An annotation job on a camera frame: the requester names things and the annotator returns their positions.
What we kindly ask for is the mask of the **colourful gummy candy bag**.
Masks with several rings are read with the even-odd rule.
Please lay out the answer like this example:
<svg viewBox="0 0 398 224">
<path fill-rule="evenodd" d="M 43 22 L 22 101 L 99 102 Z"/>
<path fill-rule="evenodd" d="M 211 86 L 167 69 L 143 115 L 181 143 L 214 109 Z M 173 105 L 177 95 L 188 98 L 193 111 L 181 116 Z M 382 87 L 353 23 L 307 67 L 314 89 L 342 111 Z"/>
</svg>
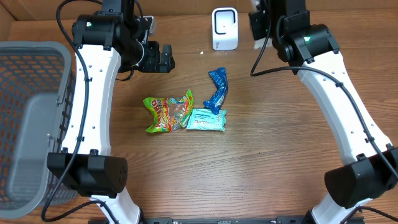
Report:
<svg viewBox="0 0 398 224">
<path fill-rule="evenodd" d="M 185 128 L 193 110 L 194 98 L 191 90 L 180 98 L 154 98 L 143 100 L 144 106 L 152 113 L 154 123 L 147 133 L 172 132 Z"/>
</svg>

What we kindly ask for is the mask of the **blue snack wrapper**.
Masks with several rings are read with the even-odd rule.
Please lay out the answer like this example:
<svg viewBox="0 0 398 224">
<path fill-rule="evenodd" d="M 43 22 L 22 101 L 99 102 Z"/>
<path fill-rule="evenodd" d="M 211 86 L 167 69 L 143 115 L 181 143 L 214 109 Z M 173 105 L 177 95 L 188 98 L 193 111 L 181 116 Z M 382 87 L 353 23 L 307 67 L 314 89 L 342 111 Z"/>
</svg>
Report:
<svg viewBox="0 0 398 224">
<path fill-rule="evenodd" d="M 208 72 L 213 80 L 216 91 L 209 100 L 203 102 L 205 108 L 210 109 L 213 114 L 218 114 L 219 110 L 228 93 L 228 79 L 224 67 L 217 68 Z"/>
</svg>

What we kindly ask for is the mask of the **teal wet wipes pack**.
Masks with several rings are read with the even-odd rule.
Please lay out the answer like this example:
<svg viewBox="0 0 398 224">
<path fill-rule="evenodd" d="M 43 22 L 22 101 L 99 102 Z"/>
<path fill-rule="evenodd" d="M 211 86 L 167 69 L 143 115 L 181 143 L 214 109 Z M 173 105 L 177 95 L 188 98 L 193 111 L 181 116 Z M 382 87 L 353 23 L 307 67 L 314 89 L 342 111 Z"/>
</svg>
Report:
<svg viewBox="0 0 398 224">
<path fill-rule="evenodd" d="M 227 110 L 213 114 L 210 109 L 193 109 L 187 124 L 189 130 L 225 131 Z"/>
</svg>

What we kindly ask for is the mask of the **white tube gold cap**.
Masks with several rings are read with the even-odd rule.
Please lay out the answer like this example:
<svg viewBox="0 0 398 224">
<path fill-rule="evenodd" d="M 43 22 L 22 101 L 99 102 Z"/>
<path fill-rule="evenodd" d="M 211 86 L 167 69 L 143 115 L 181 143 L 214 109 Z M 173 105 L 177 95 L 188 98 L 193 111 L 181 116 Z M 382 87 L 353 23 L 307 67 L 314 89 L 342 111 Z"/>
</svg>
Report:
<svg viewBox="0 0 398 224">
<path fill-rule="evenodd" d="M 268 0 L 251 0 L 251 4 L 253 7 L 253 11 L 256 11 L 258 9 L 260 9 L 261 7 L 264 6 L 269 6 L 269 1 Z M 264 44 L 265 42 L 265 38 L 260 39 L 260 40 L 255 40 L 254 41 L 254 49 L 260 49 L 261 46 Z"/>
</svg>

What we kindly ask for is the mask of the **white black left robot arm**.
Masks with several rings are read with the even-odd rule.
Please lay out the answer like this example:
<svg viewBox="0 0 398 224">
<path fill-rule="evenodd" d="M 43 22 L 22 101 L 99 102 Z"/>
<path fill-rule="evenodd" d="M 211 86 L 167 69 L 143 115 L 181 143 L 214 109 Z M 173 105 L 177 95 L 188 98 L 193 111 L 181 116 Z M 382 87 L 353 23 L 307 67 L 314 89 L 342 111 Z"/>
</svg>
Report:
<svg viewBox="0 0 398 224">
<path fill-rule="evenodd" d="M 168 73 L 171 47 L 150 41 L 155 20 L 138 1 L 101 1 L 100 11 L 81 15 L 65 38 L 76 56 L 75 91 L 60 152 L 47 156 L 58 184 L 88 197 L 107 223 L 144 223 L 127 191 L 127 161 L 111 155 L 109 120 L 118 73 Z"/>
</svg>

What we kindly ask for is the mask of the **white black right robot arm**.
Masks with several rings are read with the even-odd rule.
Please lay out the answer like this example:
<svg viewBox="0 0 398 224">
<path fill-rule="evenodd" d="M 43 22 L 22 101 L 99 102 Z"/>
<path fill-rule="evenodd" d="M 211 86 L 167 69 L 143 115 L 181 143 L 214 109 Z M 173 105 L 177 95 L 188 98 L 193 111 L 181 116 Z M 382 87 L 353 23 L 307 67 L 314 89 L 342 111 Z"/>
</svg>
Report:
<svg viewBox="0 0 398 224">
<path fill-rule="evenodd" d="M 254 1 L 249 20 L 254 39 L 271 42 L 284 69 L 315 97 L 343 163 L 325 173 L 326 196 L 302 222 L 351 223 L 397 185 L 397 148 L 361 101 L 331 30 L 310 22 L 304 1 Z"/>
</svg>

